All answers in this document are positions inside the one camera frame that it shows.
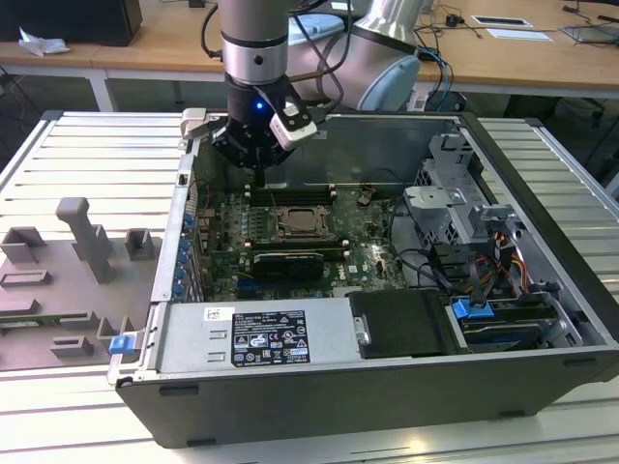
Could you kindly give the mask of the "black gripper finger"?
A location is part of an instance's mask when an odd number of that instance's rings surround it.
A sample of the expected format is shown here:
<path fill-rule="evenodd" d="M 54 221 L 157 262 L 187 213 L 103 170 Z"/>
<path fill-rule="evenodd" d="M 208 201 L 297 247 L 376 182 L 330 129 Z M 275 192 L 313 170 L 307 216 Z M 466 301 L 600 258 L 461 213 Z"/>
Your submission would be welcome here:
<path fill-rule="evenodd" d="M 291 154 L 291 151 L 284 150 L 279 144 L 260 149 L 260 185 L 262 187 L 266 184 L 267 169 L 282 164 Z"/>
<path fill-rule="evenodd" d="M 253 172 L 253 183 L 262 187 L 261 138 L 246 126 L 228 125 L 212 136 L 212 145 L 231 164 Z"/>

